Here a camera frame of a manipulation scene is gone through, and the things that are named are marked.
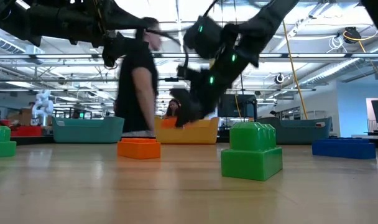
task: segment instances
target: ceiling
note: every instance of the ceiling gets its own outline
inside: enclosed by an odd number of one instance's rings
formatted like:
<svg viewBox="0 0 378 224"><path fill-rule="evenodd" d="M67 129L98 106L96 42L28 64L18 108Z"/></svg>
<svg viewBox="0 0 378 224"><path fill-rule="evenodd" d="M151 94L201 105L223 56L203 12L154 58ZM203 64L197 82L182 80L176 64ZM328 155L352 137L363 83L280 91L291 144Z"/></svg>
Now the ceiling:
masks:
<svg viewBox="0 0 378 224"><path fill-rule="evenodd" d="M135 4L129 0L115 0L116 3L127 12L137 16L151 16L160 21L162 30L182 30L190 27L200 14L203 14L212 0L135 0ZM253 17L258 12L251 0L237 0L236 7L233 0L225 1L223 4L217 4L210 11L209 16L218 21L222 26L227 22L243 22ZM337 34L342 34L345 27L356 27L363 39L362 43L368 46L378 42L378 31L366 10L358 6L358 1L340 1L335 4L318 4L317 1L301 1L285 18L287 31L291 35L290 48L294 54L319 53L335 54L341 52L358 52L359 44L341 43L342 39L334 38ZM309 15L315 9L320 9L320 14L316 14L314 19L309 19ZM133 30L120 30L126 37L133 36ZM185 31L172 33L176 39L182 39ZM10 44L29 52L31 44L17 39L0 29L0 38ZM265 48L265 54L287 53L287 44L284 39L284 27L280 26L275 37ZM43 37L40 51L44 54L101 54L102 48L92 48L91 44L79 42L77 45L71 45L69 41ZM179 45L168 39L163 39L162 50L163 58L155 59L160 78L176 77L176 67L183 62L182 49ZM0 54L10 54L0 48ZM166 57L168 54L175 54L174 57ZM28 62L25 60L11 60L0 58L0 79L14 78L28 80L35 79L74 79L77 82L68 82L60 85L57 82L32 83L34 86L50 89L72 89L72 88L93 88L93 89L115 89L116 82L104 82L105 78L113 79L118 77L119 68L107 70L102 66L102 61L93 61L88 59L70 59L67 56L42 60L41 64ZM208 67L209 62L193 58L190 61L192 68ZM293 64L300 80L306 80L307 75L315 70L327 65L326 62L320 61L299 61ZM276 86L274 78L278 74L286 76L282 85ZM243 75L243 88L251 90L252 88L282 88L293 85L292 67L288 59L282 61L266 60L260 64L259 68L249 65ZM85 82L79 82L79 79L86 79ZM170 96L168 90L172 86L187 86L185 82L169 83L160 82L160 102L167 101ZM3 88L22 88L21 86L2 84ZM240 78L233 85L233 88L241 88ZM85 92L76 92L71 97L78 98L82 102L107 102L110 103L116 97L115 91L104 91L97 95L90 96ZM62 96L63 93L55 92L54 95ZM263 91L263 96L270 96L270 91ZM159 113L165 111L166 104L159 103Z"/></svg>

